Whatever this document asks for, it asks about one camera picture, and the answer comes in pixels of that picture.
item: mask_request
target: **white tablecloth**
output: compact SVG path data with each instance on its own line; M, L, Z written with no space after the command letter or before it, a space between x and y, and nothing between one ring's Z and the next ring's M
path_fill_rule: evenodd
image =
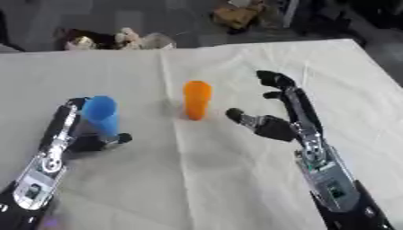
M257 137L231 107L286 118L256 70L282 72L315 105L328 142L403 229L403 92L350 40L205 49L0 56L0 186L35 154L66 99L119 103L125 146L74 161L55 212L66 230L325 229L293 159L299 146ZM208 117L182 113L189 80L213 87Z

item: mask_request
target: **robotic hand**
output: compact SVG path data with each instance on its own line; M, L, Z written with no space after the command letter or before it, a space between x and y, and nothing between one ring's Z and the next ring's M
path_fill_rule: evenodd
M0 226L7 230L37 229L52 206L53 195L67 170L69 155L101 151L131 141L130 134L104 139L79 131L79 112L89 98L75 98L58 108L38 153L22 174L0 193Z
M229 109L227 116L258 136L288 142L295 138L301 144L302 149L295 152L296 163L327 229L393 230L370 193L325 140L322 125L304 91L286 75L257 71L257 76L262 85L279 90L265 93L264 98L281 100L290 122L270 115L248 116L239 109Z

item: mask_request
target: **blue plastic cup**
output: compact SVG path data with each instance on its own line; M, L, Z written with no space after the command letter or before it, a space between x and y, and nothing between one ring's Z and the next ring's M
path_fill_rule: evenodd
M95 96L88 100L81 111L100 135L114 137L118 135L118 111L116 102L108 96Z

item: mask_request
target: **stuffed toy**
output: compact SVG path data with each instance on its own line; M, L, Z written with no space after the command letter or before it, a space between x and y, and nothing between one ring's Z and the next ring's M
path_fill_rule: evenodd
M117 49L141 49L141 37L131 28L122 28L115 35Z

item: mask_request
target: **floor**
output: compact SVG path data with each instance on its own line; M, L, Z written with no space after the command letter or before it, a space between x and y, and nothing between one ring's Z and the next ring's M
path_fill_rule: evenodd
M131 27L141 35L161 32L179 48L232 43L299 40L294 34L252 30L229 36L210 22L208 12L219 0L0 0L11 41L28 51L53 50L57 28L115 33ZM354 15L353 27L369 40L367 52L401 85L403 32L379 30Z

